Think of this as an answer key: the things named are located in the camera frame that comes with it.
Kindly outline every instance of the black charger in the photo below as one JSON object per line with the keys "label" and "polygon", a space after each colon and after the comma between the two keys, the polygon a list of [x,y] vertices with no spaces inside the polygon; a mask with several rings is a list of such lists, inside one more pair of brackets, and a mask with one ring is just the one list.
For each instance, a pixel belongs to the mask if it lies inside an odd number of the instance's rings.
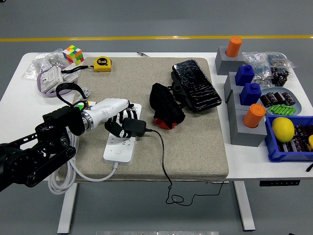
{"label": "black charger", "polygon": [[129,132],[131,137],[142,137],[146,131],[150,131],[146,128],[147,123],[143,120],[124,118],[122,129]]}

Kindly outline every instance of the power socket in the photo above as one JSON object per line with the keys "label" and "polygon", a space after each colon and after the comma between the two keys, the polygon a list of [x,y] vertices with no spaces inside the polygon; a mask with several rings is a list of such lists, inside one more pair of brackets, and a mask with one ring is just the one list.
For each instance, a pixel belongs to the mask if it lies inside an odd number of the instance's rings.
{"label": "power socket", "polygon": [[298,186],[300,184],[300,180],[261,180],[261,187],[268,186]]}
{"label": "power socket", "polygon": [[[134,106],[137,111],[137,117],[140,119],[141,105],[134,104]],[[124,111],[123,117],[128,117],[126,111]],[[119,122],[119,115],[117,115],[116,122],[122,126]],[[129,139],[118,138],[110,133],[103,153],[104,161],[112,165],[115,162],[118,162],[120,165],[130,165],[133,161],[136,139],[137,137],[130,137]]]}

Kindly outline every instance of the black phone case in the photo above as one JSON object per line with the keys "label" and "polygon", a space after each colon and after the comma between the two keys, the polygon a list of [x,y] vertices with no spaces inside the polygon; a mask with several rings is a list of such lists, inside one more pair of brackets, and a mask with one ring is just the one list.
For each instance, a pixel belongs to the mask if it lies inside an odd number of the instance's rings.
{"label": "black phone case", "polygon": [[222,103],[211,82],[195,60],[173,65],[173,94],[194,112],[204,111]]}

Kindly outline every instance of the gray block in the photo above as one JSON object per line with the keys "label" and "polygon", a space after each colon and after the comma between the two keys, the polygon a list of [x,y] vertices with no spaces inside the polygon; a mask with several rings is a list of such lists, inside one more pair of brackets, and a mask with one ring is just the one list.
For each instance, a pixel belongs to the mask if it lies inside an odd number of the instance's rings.
{"label": "gray block", "polygon": [[217,75],[228,75],[229,72],[237,72],[238,67],[244,64],[244,57],[240,50],[238,56],[229,57],[226,55],[227,47],[219,46],[215,58]]}
{"label": "gray block", "polygon": [[230,143],[258,147],[267,136],[265,122],[261,120],[256,128],[249,128],[243,122],[246,113],[246,110],[235,110],[235,115],[229,119]]}
{"label": "gray block", "polygon": [[229,96],[228,102],[227,102],[227,112],[228,112],[228,119],[232,118],[232,116],[235,113],[235,110],[244,110],[248,111],[250,108],[250,105],[241,105],[240,104],[240,98],[239,93],[236,93],[234,90]]}
{"label": "gray block", "polygon": [[242,86],[236,85],[235,75],[236,75],[236,72],[229,72],[227,79],[225,81],[225,84],[224,84],[225,103],[228,102],[232,91],[235,91],[235,93],[241,93],[244,88]]}

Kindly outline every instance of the yellow lemon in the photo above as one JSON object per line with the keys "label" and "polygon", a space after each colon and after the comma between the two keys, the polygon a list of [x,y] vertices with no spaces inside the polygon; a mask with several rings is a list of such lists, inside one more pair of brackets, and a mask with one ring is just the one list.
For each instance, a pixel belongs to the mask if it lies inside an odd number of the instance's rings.
{"label": "yellow lemon", "polygon": [[275,137],[281,142],[289,142],[294,136],[294,126],[290,119],[286,117],[277,117],[272,122],[272,128]]}

